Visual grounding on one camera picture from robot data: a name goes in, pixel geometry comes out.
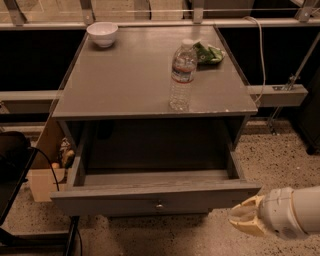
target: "bottle label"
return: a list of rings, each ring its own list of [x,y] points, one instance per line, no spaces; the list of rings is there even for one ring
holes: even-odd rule
[[[191,83],[193,81],[194,70],[179,69],[172,66],[171,77],[178,83]]]

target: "gray tabletop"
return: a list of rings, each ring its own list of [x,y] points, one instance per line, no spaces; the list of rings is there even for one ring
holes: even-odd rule
[[[171,61],[182,39],[224,49],[212,26],[120,28],[99,48],[89,38],[53,113],[60,120],[250,115],[257,109],[229,56],[199,66],[190,108],[169,107]]]

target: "bottle cap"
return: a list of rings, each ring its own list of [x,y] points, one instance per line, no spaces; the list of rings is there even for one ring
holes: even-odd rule
[[[183,39],[181,45],[186,48],[191,48],[194,45],[194,41],[191,39]]]

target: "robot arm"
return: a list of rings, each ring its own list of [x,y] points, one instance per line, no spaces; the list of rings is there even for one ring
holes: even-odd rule
[[[320,187],[274,189],[235,206],[229,222],[240,231],[282,239],[305,239],[320,233]]]

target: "plastic bottle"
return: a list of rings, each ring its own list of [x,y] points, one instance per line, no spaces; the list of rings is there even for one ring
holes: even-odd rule
[[[192,81],[198,63],[193,44],[193,40],[182,40],[181,46],[173,56],[169,105],[174,110],[189,109]]]

